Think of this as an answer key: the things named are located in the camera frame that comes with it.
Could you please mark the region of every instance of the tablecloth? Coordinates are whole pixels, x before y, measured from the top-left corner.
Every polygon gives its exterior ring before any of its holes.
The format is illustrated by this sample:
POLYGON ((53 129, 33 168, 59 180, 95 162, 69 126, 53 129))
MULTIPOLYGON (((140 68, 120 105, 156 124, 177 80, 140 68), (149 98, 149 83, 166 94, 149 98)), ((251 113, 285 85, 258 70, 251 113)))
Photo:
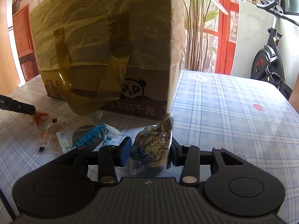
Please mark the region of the tablecloth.
MULTIPOLYGON (((47 97, 39 76, 14 91, 10 97, 30 103, 53 117, 76 119, 70 107, 47 97)), ((271 84, 246 78, 204 72, 182 71, 171 105, 174 114, 173 136, 180 144, 201 150, 224 147, 277 177, 285 186, 286 198, 279 216, 287 223, 299 221, 299 116, 283 95, 271 84)), ((135 136, 144 127, 159 121, 104 112, 102 121, 135 136)), ((0 111, 0 188, 17 213, 11 191, 17 179, 57 157, 36 152, 41 130, 28 122, 28 116, 0 111)), ((155 167, 134 177, 170 177, 177 180, 182 167, 155 167)), ((130 177, 128 164, 116 167, 118 178, 130 177)), ((200 180, 210 176, 209 166, 201 166, 200 180)), ((88 177, 97 179, 97 167, 88 177)), ((0 203, 0 223, 10 217, 0 203)))

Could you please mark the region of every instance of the white marble wall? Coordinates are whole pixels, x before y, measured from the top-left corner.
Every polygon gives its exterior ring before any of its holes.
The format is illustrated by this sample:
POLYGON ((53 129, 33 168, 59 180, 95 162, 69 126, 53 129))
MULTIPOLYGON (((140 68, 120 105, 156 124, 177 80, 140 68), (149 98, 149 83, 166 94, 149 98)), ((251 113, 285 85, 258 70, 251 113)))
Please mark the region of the white marble wall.
MULTIPOLYGON (((299 22, 299 16, 287 16, 299 22)), ((278 43, 278 49, 281 55, 286 84, 293 89, 299 73, 299 27, 287 20, 280 19, 278 31, 283 34, 278 43)))
POLYGON ((250 78, 253 59, 267 44, 267 28, 272 26, 274 16, 244 1, 240 1, 239 11, 238 36, 231 75, 250 78))

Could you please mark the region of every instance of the blue and white checkered tablecloth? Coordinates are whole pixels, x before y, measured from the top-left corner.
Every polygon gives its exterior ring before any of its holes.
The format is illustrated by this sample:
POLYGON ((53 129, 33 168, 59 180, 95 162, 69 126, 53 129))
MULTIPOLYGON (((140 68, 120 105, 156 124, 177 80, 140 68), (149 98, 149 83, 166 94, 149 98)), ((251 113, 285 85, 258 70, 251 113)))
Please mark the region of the blue and white checkered tablecloth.
MULTIPOLYGON (((30 103, 53 117, 76 119, 62 101, 47 97, 40 76, 13 92, 14 99, 30 103)), ((299 115, 271 84, 228 75, 182 71, 171 106, 175 124, 173 135, 180 144, 201 150, 223 147, 277 177, 285 186, 286 198, 279 216, 287 223, 299 222, 299 115)), ((102 118, 134 141, 138 132, 156 120, 113 112, 102 118)), ((57 154, 36 153, 42 127, 36 129, 25 115, 0 111, 0 188, 16 213, 12 187, 24 174, 46 164, 57 154)), ((182 167, 155 167, 133 177, 175 177, 182 167)), ((129 165, 116 167, 118 178, 130 177, 129 165)), ((209 166, 201 166, 200 180, 210 176, 209 166)), ((97 179, 97 167, 88 177, 97 179)), ((10 218, 0 202, 0 223, 10 218)))

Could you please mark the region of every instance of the white logo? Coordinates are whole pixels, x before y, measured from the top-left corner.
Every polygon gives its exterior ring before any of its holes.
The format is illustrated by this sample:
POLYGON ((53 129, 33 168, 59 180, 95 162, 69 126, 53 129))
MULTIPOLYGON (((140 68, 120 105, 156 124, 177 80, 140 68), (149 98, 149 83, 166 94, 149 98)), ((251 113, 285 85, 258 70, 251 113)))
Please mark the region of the white logo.
POLYGON ((152 181, 147 180, 147 181, 145 181, 144 183, 145 183, 146 185, 150 185, 150 184, 152 184, 152 181))
POLYGON ((201 82, 208 82, 211 80, 211 78, 204 77, 200 73, 190 73, 188 74, 188 77, 192 78, 195 81, 201 81, 201 82))

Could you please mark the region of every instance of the red door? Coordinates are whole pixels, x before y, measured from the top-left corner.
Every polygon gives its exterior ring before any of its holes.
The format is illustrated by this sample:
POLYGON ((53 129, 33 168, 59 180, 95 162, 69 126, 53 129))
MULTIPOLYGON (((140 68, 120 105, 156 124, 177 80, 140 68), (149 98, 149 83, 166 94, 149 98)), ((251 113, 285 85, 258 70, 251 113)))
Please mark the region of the red door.
POLYGON ((219 12, 219 42, 215 73, 231 74, 237 42, 239 4, 235 0, 219 0, 229 15, 219 12))

